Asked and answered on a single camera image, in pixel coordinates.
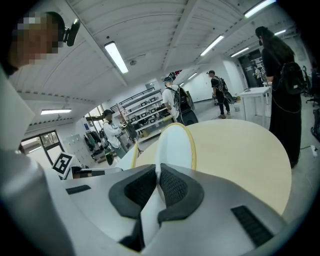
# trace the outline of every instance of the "man in black shirt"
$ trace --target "man in black shirt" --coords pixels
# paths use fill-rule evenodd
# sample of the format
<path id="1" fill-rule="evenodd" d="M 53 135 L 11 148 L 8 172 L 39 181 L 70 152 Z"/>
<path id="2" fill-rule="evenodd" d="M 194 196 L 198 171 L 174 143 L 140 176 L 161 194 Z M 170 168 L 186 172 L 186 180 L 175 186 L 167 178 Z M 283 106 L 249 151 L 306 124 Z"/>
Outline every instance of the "man in black shirt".
<path id="1" fill-rule="evenodd" d="M 225 105 L 227 115 L 230 115 L 230 107 L 227 99 L 223 94 L 224 88 L 223 88 L 221 78 L 218 77 L 213 70 L 210 70 L 208 74 L 209 74 L 209 77 L 211 78 L 211 86 L 213 88 L 214 97 L 216 97 L 216 99 L 218 100 L 220 111 L 221 111 L 221 114 L 218 116 L 218 118 L 226 119 L 225 112 L 224 112 L 224 105 Z"/>

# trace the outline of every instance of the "white table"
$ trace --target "white table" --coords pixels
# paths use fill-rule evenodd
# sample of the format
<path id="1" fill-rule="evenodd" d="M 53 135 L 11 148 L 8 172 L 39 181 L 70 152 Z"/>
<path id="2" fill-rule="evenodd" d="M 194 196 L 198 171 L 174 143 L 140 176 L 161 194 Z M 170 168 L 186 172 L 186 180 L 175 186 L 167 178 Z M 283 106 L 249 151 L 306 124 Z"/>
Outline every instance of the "white table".
<path id="1" fill-rule="evenodd" d="M 291 167 L 281 142 L 253 122 L 224 119 L 187 126 L 196 151 L 196 171 L 232 181 L 283 214 L 291 190 Z M 136 160 L 154 164 L 158 141 Z"/>
<path id="2" fill-rule="evenodd" d="M 246 114 L 246 106 L 245 106 L 245 98 L 253 97 L 254 98 L 254 114 L 257 115 L 257 104 L 256 104 L 256 98 L 260 97 L 261 104 L 262 104 L 262 126 L 265 127 L 266 124 L 266 103 L 268 104 L 267 99 L 267 92 L 269 91 L 268 86 L 264 87 L 252 87 L 249 91 L 244 91 L 239 94 L 239 96 L 242 98 L 242 104 L 243 104 L 243 110 L 244 110 L 244 120 L 247 120 L 247 114 Z"/>

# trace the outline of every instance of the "person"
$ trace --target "person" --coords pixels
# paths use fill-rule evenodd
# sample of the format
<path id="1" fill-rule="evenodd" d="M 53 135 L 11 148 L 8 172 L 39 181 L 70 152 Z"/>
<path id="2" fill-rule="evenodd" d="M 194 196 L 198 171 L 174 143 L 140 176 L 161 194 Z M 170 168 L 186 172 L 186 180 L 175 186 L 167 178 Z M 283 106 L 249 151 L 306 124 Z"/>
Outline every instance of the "person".
<path id="1" fill-rule="evenodd" d="M 119 139 L 116 137 L 121 134 L 122 129 L 112 122 L 112 114 L 113 112 L 109 109 L 106 109 L 103 112 L 105 122 L 102 126 L 108 142 L 116 152 L 117 156 L 122 159 L 126 155 L 126 151 L 122 148 Z"/>
<path id="2" fill-rule="evenodd" d="M 291 168 L 294 168 L 300 155 L 302 128 L 301 111 L 299 110 L 301 109 L 301 96 L 300 94 L 287 93 L 278 84 L 282 65 L 294 62 L 295 54 L 285 42 L 266 27 L 258 27 L 255 34 L 259 39 L 259 44 L 263 46 L 261 55 L 266 80 L 272 82 L 273 102 L 269 131 L 282 143 L 290 160 Z"/>
<path id="3" fill-rule="evenodd" d="M 165 107 L 170 111 L 175 121 L 183 124 L 179 107 L 175 106 L 175 91 L 178 90 L 179 86 L 175 85 L 174 80 L 169 76 L 163 80 L 163 83 L 166 87 L 162 93 L 163 103 Z"/>
<path id="4" fill-rule="evenodd" d="M 226 119 L 224 106 L 225 106 L 227 115 L 230 115 L 230 106 L 229 106 L 229 102 L 227 101 L 227 99 L 225 98 L 225 96 L 223 94 L 223 88 L 222 88 L 223 85 L 220 86 L 221 78 L 219 76 L 217 76 L 213 70 L 210 70 L 208 74 L 209 74 L 209 77 L 211 78 L 211 86 L 213 88 L 213 96 L 216 97 L 216 99 L 218 100 L 219 107 L 220 107 L 220 115 L 218 116 L 218 118 Z"/>
<path id="5" fill-rule="evenodd" d="M 252 75 L 255 77 L 258 87 L 263 87 L 264 84 L 262 82 L 262 77 L 261 77 L 259 68 L 257 67 L 256 64 L 253 64 L 253 68 L 254 68 L 254 73 Z"/>
<path id="6" fill-rule="evenodd" d="M 0 62 L 6 75 L 11 76 L 19 68 L 43 59 L 45 54 L 54 53 L 64 40 L 65 22 L 53 11 L 33 12 L 5 31 Z"/>

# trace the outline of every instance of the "black vent grille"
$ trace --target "black vent grille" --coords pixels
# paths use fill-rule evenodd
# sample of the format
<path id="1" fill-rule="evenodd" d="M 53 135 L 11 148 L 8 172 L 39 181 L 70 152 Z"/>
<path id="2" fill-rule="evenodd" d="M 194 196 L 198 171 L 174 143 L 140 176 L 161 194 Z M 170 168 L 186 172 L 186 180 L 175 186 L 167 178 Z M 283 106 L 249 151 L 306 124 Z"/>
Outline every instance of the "black vent grille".
<path id="1" fill-rule="evenodd" d="M 235 207 L 231 211 L 256 247 L 263 245 L 273 237 L 269 230 L 246 206 Z"/>

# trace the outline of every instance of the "black backpack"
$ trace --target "black backpack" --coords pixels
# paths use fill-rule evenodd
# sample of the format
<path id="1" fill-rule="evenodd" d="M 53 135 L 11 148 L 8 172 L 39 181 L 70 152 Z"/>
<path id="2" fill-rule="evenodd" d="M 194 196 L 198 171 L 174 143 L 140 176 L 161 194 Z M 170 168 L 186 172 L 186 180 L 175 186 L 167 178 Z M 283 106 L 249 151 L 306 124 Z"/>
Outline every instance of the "black backpack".
<path id="1" fill-rule="evenodd" d="M 281 64 L 272 52 L 270 54 L 281 67 L 279 82 L 274 89 L 283 88 L 290 95 L 301 94 L 306 89 L 306 82 L 300 66 L 296 62 Z"/>
<path id="2" fill-rule="evenodd" d="M 109 147 L 109 141 L 107 139 L 107 136 L 105 134 L 105 130 L 103 128 L 101 128 L 101 130 L 99 131 L 99 136 L 101 139 L 101 145 L 104 149 L 107 149 Z"/>
<path id="3" fill-rule="evenodd" d="M 178 90 L 174 90 L 171 87 L 167 87 L 165 89 L 174 92 L 173 107 L 179 110 L 180 113 L 191 109 L 190 99 L 183 88 L 179 86 Z"/>
<path id="4" fill-rule="evenodd" d="M 222 77 L 217 76 L 217 78 L 219 78 L 219 86 L 218 86 L 218 90 L 220 92 L 228 92 L 228 87 L 227 84 L 225 82 L 225 80 Z"/>

